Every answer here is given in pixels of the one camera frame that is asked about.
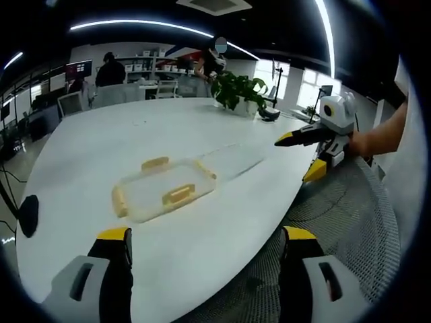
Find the person's right hand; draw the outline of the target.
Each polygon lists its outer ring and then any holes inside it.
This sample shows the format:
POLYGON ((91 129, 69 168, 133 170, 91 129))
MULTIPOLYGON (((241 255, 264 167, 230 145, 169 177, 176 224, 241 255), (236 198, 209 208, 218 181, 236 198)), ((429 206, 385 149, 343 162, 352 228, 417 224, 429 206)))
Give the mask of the person's right hand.
POLYGON ((369 135, 354 130, 350 135, 348 150, 350 155, 355 157, 370 157, 372 154, 369 149, 369 135))

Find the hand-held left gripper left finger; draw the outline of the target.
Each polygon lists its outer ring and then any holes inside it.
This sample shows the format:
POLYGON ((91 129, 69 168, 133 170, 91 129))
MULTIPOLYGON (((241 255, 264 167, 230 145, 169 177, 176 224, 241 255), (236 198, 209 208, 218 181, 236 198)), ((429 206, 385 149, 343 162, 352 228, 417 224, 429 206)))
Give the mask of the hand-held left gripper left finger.
POLYGON ((45 312, 55 322, 130 322, 132 264, 132 229, 101 232, 52 279, 45 312))

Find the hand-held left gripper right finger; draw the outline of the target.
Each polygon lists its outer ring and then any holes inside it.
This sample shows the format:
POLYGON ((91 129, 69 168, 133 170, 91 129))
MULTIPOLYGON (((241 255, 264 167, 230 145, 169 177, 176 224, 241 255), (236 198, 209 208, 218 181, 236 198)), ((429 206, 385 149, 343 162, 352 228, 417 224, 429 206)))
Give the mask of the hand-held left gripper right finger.
POLYGON ((309 231, 282 227, 279 263, 280 322, 358 322, 369 308, 355 274, 309 231))

